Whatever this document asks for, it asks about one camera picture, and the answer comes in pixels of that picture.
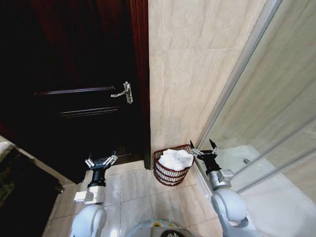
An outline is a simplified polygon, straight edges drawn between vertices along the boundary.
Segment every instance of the glass shower door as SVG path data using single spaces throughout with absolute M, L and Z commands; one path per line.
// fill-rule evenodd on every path
M 316 233 L 315 25 L 316 0 L 281 2 L 198 147 L 221 148 L 263 236 Z

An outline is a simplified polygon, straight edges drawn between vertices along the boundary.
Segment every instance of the door panel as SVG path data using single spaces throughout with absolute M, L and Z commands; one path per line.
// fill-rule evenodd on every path
M 144 158 L 149 121 L 139 100 L 144 85 L 137 76 L 133 1 L 1 4 L 0 93 L 7 103 L 0 132 L 74 182 L 82 179 L 89 153 L 100 158 L 116 150 L 124 157 L 119 162 Z M 111 97 L 125 81 L 132 104 L 125 95 Z

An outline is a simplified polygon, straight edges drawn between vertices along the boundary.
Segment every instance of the wicker basket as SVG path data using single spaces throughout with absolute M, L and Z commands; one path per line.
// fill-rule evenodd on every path
M 168 168 L 164 167 L 162 164 L 160 164 L 158 161 L 160 159 L 160 156 L 162 155 L 163 151 L 166 151 L 168 149 L 177 150 L 177 151 L 178 150 L 185 150 L 185 151 L 189 152 L 190 145 L 186 144 L 186 145 L 167 148 L 164 150 L 154 152 L 154 155 L 153 155 L 154 156 L 154 175 L 155 175 L 156 179 L 164 185 L 176 186 L 184 180 L 190 167 L 187 167 L 183 170 L 175 171 L 173 169 L 168 169 Z

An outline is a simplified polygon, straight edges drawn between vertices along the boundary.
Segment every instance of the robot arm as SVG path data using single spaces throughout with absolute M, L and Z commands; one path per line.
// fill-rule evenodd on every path
M 74 219 L 70 237 L 99 237 L 107 219 L 103 209 L 105 198 L 105 171 L 110 168 L 118 157 L 114 155 L 85 162 L 93 171 L 92 180 L 88 184 L 88 191 L 77 192 L 74 201 L 89 204 Z
M 216 211 L 224 237 L 261 237 L 253 225 L 246 210 L 242 197 L 231 190 L 231 179 L 234 177 L 230 169 L 221 169 L 215 158 L 219 148 L 210 140 L 212 150 L 199 151 L 191 142 L 190 153 L 202 160 L 206 166 L 206 175 L 211 184 L 213 195 L 212 205 Z

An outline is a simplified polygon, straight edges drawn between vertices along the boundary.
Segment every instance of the door handle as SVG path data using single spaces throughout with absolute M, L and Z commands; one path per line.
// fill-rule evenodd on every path
M 128 83 L 127 81 L 123 84 L 124 85 L 124 91 L 122 91 L 119 94 L 112 94 L 111 97 L 119 97 L 121 95 L 126 95 L 126 99 L 128 104 L 133 103 L 133 96 L 132 96 L 132 89 L 130 87 L 130 83 Z

